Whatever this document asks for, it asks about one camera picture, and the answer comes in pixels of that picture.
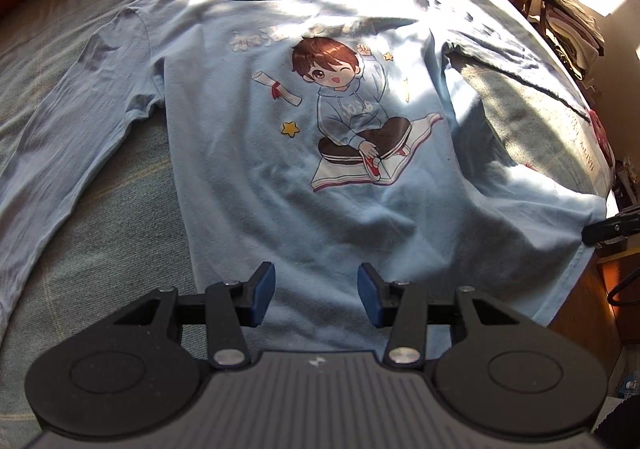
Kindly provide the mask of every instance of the wooden floor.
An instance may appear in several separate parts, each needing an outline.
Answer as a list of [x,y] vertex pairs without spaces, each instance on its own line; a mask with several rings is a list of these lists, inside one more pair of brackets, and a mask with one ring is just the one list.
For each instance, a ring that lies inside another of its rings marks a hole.
[[622,344],[595,256],[549,328],[589,350],[611,374]]

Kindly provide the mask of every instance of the yellow star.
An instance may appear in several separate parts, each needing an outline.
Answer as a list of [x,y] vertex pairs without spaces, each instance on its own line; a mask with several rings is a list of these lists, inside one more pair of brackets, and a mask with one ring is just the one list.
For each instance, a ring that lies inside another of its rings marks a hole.
[[293,122],[283,122],[282,123],[282,131],[281,133],[283,135],[288,135],[289,137],[291,137],[293,139],[293,136],[298,133],[300,130],[298,129],[298,126],[296,125],[296,123]]

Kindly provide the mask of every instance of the brown pants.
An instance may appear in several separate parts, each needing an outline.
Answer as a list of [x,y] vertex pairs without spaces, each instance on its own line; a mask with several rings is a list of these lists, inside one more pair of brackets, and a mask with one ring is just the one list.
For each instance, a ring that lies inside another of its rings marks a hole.
[[[404,117],[391,117],[382,128],[365,130],[358,134],[367,142],[375,145],[380,158],[388,158],[397,152],[406,142],[411,131],[411,122]],[[329,162],[334,164],[360,164],[360,152],[351,146],[338,146],[328,137],[318,142],[318,151]]]

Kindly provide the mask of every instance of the open book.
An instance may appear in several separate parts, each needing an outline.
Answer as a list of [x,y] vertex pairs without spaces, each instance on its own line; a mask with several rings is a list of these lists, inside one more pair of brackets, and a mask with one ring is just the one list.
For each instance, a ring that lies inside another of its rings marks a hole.
[[374,181],[364,169],[364,164],[332,164],[323,158],[318,170],[311,181],[311,187],[318,191],[325,187],[345,184],[378,184],[391,185],[400,176],[402,170],[414,157],[418,147],[431,135],[431,126],[442,120],[440,114],[428,114],[422,119],[412,121],[412,129],[406,139],[406,146],[410,152],[406,156],[392,155],[380,161],[380,180]]

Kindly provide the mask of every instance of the bed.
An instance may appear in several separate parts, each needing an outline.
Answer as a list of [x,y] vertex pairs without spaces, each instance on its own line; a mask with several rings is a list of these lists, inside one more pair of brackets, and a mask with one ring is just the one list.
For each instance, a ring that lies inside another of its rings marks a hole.
[[[39,101],[76,60],[89,35],[130,1],[28,0],[0,20],[0,171]],[[563,72],[559,60],[507,0],[460,1],[473,4]],[[588,121],[508,75],[460,55],[452,54],[451,59],[481,94],[488,119],[514,160],[566,188],[607,197],[610,170]],[[563,76],[580,101],[575,84]],[[196,292],[166,120],[164,112],[156,111],[134,125],[28,279],[0,347],[0,447],[22,447],[39,431],[22,383],[40,353],[166,283],[181,293]],[[574,291],[572,320],[580,314],[576,299],[580,298]],[[557,330],[568,332],[566,323]],[[203,356],[201,328],[186,328],[183,345]]]

